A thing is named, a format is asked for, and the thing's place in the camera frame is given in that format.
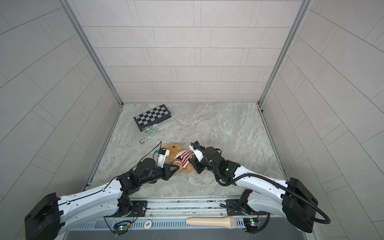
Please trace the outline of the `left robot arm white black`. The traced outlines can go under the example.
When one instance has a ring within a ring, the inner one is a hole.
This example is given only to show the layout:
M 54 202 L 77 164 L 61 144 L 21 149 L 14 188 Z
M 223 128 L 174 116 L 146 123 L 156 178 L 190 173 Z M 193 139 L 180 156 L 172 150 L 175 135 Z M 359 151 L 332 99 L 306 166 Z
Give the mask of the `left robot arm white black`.
M 53 240 L 59 234 L 84 222 L 101 217 L 125 217 L 132 212 L 129 196 L 145 183 L 167 181 L 179 166 L 158 167 L 151 158 L 138 163 L 134 170 L 113 178 L 108 184 L 73 195 L 44 196 L 25 217 L 27 240 Z

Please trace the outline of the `brown teddy bear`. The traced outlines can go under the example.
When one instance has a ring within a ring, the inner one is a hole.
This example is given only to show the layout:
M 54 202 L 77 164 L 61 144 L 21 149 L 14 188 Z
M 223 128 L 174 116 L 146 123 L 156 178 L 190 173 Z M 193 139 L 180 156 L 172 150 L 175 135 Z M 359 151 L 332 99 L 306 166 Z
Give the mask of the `brown teddy bear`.
M 191 173 L 195 171 L 193 165 L 189 162 L 190 159 L 195 157 L 191 150 L 184 150 L 180 144 L 169 144 L 163 146 L 163 149 L 170 151 L 166 160 L 169 164 L 179 166 L 183 173 Z

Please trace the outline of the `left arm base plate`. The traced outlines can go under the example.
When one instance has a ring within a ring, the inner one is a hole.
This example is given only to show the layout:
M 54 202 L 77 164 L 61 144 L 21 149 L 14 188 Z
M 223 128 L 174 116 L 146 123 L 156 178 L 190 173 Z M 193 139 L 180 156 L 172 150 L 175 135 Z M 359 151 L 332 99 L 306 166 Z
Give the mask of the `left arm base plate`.
M 148 206 L 148 201 L 132 201 L 130 204 L 125 204 L 119 207 L 113 215 L 115 218 L 133 218 L 144 217 Z

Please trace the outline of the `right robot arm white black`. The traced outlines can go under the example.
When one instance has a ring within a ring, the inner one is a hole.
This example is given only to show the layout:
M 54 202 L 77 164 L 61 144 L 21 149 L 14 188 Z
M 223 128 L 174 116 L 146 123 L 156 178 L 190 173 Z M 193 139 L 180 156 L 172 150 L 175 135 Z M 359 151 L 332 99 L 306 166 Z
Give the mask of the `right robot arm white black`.
M 244 214 L 266 212 L 282 216 L 298 230 L 312 233 L 318 200 L 300 180 L 277 180 L 254 173 L 238 163 L 225 160 L 221 150 L 205 148 L 198 142 L 192 143 L 190 150 L 195 154 L 190 163 L 198 174 L 208 170 L 223 187 L 245 188 L 237 205 Z

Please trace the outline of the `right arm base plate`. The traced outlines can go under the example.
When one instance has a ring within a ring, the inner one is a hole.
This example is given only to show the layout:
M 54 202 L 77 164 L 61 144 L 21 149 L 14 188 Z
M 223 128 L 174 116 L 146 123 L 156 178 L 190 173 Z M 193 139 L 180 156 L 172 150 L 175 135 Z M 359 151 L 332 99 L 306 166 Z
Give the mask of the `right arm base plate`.
M 221 208 L 227 210 L 228 216 L 267 216 L 267 212 L 254 211 L 245 200 L 240 199 L 228 199 L 225 204 L 220 204 Z

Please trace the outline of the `red white striped sweater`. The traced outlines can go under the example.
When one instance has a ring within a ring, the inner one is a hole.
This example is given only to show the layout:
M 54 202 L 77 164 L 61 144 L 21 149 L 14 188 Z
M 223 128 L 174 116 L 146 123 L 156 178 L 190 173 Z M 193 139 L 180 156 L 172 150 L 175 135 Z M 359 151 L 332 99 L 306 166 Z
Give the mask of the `red white striped sweater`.
M 184 151 L 179 152 L 176 155 L 173 163 L 174 163 L 174 165 L 179 166 L 181 169 L 185 169 L 190 163 L 189 159 L 194 157 L 194 156 L 195 156 L 195 154 L 193 151 L 184 150 Z

